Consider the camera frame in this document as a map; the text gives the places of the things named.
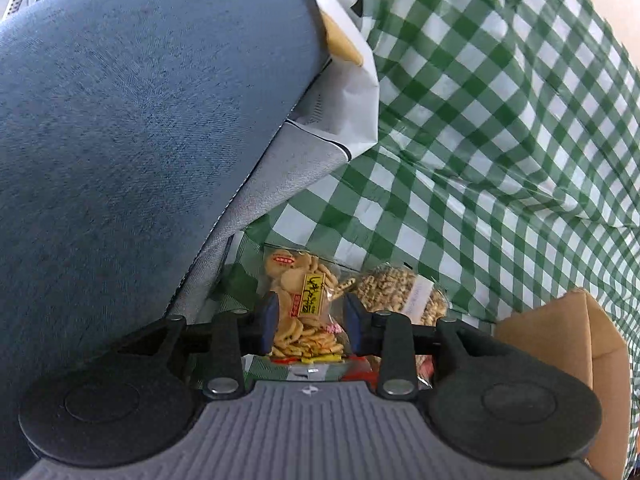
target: gray ribbed plate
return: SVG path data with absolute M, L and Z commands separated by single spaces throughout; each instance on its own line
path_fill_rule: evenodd
M 597 479 L 582 462 L 531 471 L 474 462 L 441 442 L 414 406 L 365 383 L 259 381 L 210 403 L 189 434 L 144 462 L 81 470 L 41 460 L 23 480 Z

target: gray fabric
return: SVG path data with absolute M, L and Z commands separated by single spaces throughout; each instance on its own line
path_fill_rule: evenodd
M 335 144 L 283 124 L 211 232 L 171 313 L 182 314 L 189 322 L 210 320 L 213 312 L 204 301 L 225 257 L 228 238 L 347 161 L 346 152 Z
M 164 314 L 326 59 L 314 0 L 41 0 L 0 25 L 0 478 L 20 394 Z

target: crunchy snack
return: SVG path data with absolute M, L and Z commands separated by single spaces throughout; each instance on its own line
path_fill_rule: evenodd
M 264 261 L 264 272 L 270 278 L 278 278 L 283 272 L 292 267 L 295 258 L 286 249 L 277 249 Z
M 330 317 L 328 305 L 356 279 L 340 283 L 330 265 L 306 251 L 275 248 L 267 254 L 264 267 L 280 303 L 271 357 L 340 360 L 344 354 L 344 342 L 338 340 L 342 329 Z
M 430 293 L 424 299 L 424 305 L 418 304 L 414 308 L 411 302 L 422 300 L 418 286 L 423 283 L 422 291 L 428 290 Z M 447 298 L 439 288 L 433 286 L 433 282 L 406 267 L 379 267 L 360 280 L 354 293 L 370 312 L 393 310 L 407 314 L 404 311 L 411 306 L 413 312 L 420 314 L 412 321 L 424 325 L 435 325 L 439 317 L 446 315 L 449 307 Z

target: clear plastic packaging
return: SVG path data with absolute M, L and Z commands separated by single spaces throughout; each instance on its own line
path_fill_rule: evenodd
M 393 310 L 405 314 L 414 324 L 434 326 L 447 315 L 449 299 L 437 283 L 406 266 L 385 264 L 359 277 L 352 291 L 370 312 Z M 378 358 L 372 358 L 377 369 Z M 430 382 L 433 375 L 431 356 L 416 356 L 418 377 Z
M 354 286 L 356 272 L 304 250 L 265 246 L 264 254 L 264 273 L 280 303 L 272 361 L 341 362 L 348 354 L 348 340 L 336 302 Z

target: plastic bag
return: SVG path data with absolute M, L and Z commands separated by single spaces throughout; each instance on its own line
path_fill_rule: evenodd
M 369 312 L 393 310 L 408 316 L 413 324 L 434 326 L 449 309 L 444 289 L 406 266 L 385 264 L 376 267 L 358 279 L 353 293 Z M 373 369 L 377 370 L 379 358 L 371 361 Z M 418 355 L 415 367 L 418 377 L 430 383 L 433 358 Z
M 355 272 L 303 250 L 265 246 L 264 273 L 278 295 L 280 322 L 271 358 L 280 364 L 341 362 L 348 340 L 335 302 Z
M 380 83 L 371 47 L 350 8 L 357 0 L 316 0 L 332 60 L 310 86 L 289 121 L 337 142 L 352 157 L 378 142 Z

